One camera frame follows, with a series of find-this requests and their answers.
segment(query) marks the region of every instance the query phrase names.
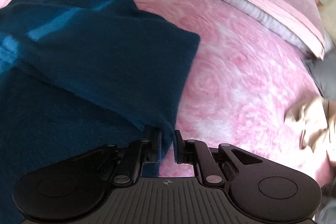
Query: beige cloth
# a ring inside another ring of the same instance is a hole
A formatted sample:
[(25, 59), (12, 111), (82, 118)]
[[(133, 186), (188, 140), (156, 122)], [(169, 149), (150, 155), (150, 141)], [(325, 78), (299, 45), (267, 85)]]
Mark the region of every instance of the beige cloth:
[(292, 106), (285, 116), (285, 124), (302, 132), (300, 148), (326, 150), (330, 162), (336, 164), (336, 103), (323, 97), (303, 100)]

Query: logo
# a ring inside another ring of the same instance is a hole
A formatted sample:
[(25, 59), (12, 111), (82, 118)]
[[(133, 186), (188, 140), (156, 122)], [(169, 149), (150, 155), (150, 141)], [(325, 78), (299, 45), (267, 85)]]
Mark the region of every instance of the logo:
[(169, 185), (172, 184), (172, 183), (174, 183), (174, 182), (172, 182), (171, 180), (165, 180), (165, 181), (163, 182), (163, 184), (165, 184), (165, 185), (167, 185), (167, 186), (169, 186)]

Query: bed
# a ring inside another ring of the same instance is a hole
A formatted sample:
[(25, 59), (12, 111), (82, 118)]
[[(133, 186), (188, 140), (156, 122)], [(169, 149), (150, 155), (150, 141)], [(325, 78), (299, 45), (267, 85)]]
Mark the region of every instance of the bed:
[[(176, 128), (210, 147), (231, 143), (300, 170), (320, 185), (332, 172), (325, 151), (299, 149), (301, 132), (284, 125), (294, 103), (319, 92), (306, 56), (260, 22), (222, 0), (134, 0), (139, 9), (196, 32), (201, 43), (179, 104)], [(10, 0), (0, 0), (0, 7)], [(192, 176), (172, 150), (160, 176)]]

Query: crumpled fabric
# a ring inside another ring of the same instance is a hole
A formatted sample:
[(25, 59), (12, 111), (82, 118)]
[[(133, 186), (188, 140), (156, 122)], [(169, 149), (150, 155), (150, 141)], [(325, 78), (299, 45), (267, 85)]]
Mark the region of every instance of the crumpled fabric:
[[(12, 0), (0, 9), (0, 224), (13, 185), (106, 143), (162, 131), (169, 149), (200, 38), (133, 0)], [(144, 176), (157, 176), (146, 164)]]
[(336, 164), (335, 122), (336, 103), (321, 96), (298, 102), (285, 115), (285, 124), (302, 132), (300, 148), (326, 150), (332, 165)]
[(315, 214), (317, 224), (336, 224), (336, 178), (322, 187), (322, 200)]

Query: white pillow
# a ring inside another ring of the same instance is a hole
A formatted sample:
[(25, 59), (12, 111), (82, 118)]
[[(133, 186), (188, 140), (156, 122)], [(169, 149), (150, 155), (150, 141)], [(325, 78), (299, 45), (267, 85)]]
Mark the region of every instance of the white pillow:
[[(296, 34), (294, 34), (289, 28), (287, 28), (285, 25), (277, 21), (271, 15), (269, 15), (256, 5), (252, 4), (248, 0), (223, 0), (223, 1), (229, 3), (230, 5), (239, 9), (245, 14), (253, 17), (267, 29), (278, 34), (283, 40), (298, 47), (302, 52), (306, 54), (310, 52), (310, 49), (307, 47), (307, 45), (303, 43), (303, 41)], [(330, 37), (327, 32), (324, 33), (324, 39), (325, 39), (325, 52), (327, 53), (328, 51), (333, 49), (334, 44), (330, 40)]]

